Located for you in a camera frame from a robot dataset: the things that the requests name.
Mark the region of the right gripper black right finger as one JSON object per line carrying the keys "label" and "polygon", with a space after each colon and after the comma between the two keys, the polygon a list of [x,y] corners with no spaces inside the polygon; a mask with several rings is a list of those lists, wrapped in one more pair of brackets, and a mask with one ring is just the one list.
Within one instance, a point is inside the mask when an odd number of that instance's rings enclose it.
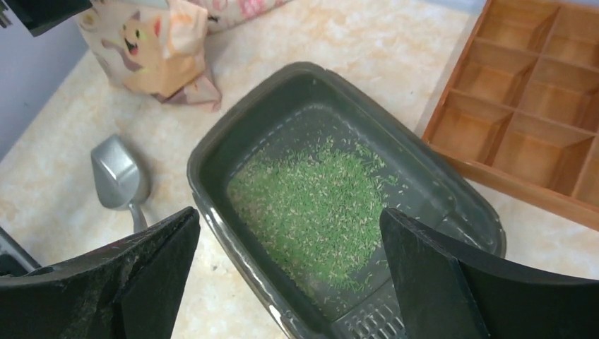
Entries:
{"label": "right gripper black right finger", "polygon": [[598,281],[529,267],[395,208],[381,237],[409,338],[597,338]]}

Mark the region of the silver metal scoop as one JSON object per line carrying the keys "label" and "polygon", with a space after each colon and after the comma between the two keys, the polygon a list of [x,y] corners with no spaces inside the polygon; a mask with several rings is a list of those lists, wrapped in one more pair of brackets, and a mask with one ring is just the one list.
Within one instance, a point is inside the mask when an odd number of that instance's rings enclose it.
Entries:
{"label": "silver metal scoop", "polygon": [[134,232],[145,230],[148,223],[141,204],[150,195],[150,178],[141,161],[116,134],[91,150],[90,161],[100,204],[111,210],[129,210]]}

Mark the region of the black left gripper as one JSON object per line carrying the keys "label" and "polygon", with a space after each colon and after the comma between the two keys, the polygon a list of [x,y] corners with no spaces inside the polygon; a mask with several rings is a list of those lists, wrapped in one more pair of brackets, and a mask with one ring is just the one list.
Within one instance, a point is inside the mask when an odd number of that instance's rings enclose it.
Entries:
{"label": "black left gripper", "polygon": [[1,0],[1,28],[12,25],[5,14],[12,10],[29,33],[37,37],[91,7],[89,0]]}

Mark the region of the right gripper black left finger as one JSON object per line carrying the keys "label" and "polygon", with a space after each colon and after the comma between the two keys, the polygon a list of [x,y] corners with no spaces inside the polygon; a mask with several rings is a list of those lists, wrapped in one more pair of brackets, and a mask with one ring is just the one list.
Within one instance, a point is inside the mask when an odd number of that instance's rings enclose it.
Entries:
{"label": "right gripper black left finger", "polygon": [[170,338],[201,227],[187,207],[98,249],[1,279],[2,338]]}

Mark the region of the orange divided organizer tray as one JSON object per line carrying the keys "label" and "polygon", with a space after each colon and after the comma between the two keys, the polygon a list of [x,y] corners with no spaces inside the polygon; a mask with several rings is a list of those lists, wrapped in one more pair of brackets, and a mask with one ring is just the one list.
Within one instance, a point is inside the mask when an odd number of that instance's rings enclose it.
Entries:
{"label": "orange divided organizer tray", "polygon": [[422,135],[464,177],[598,228],[598,6],[487,1]]}

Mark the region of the dark grey litter box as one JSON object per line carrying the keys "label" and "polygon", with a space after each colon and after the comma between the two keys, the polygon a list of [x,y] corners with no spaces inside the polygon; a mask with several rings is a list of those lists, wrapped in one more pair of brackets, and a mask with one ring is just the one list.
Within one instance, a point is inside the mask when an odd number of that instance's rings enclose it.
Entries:
{"label": "dark grey litter box", "polygon": [[304,291],[266,253],[227,197],[230,180],[259,151],[280,158],[328,136],[365,144],[398,177],[388,189],[385,208],[396,208],[488,253],[505,255],[499,216],[455,169],[353,84],[309,62],[276,71],[206,134],[188,162],[194,200],[287,337],[404,338],[382,240],[360,272],[361,277],[373,276],[365,290],[340,290],[318,282]]}

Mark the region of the floral pink cloth bag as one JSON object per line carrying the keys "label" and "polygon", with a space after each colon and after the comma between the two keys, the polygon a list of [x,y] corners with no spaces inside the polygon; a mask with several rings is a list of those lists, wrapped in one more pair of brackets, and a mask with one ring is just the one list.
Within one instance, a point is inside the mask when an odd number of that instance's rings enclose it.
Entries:
{"label": "floral pink cloth bag", "polygon": [[289,0],[195,0],[208,12],[208,33],[214,34],[255,19]]}

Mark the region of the pink cat litter bag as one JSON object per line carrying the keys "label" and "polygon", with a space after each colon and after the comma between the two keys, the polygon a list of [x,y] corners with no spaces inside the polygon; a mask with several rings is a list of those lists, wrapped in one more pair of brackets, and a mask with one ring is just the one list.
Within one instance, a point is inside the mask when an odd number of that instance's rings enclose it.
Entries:
{"label": "pink cat litter bag", "polygon": [[76,22],[112,85],[161,103],[219,109],[222,95],[206,62],[205,8],[191,1],[92,1]]}

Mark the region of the green cat litter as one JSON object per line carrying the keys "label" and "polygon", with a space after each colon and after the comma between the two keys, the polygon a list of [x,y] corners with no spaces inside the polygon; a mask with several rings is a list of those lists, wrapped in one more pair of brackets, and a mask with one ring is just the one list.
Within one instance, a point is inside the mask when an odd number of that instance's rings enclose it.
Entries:
{"label": "green cat litter", "polygon": [[361,292],[381,247],[378,218],[398,183],[365,144],[319,137],[280,158],[261,150],[227,185],[227,197],[266,253],[299,287]]}

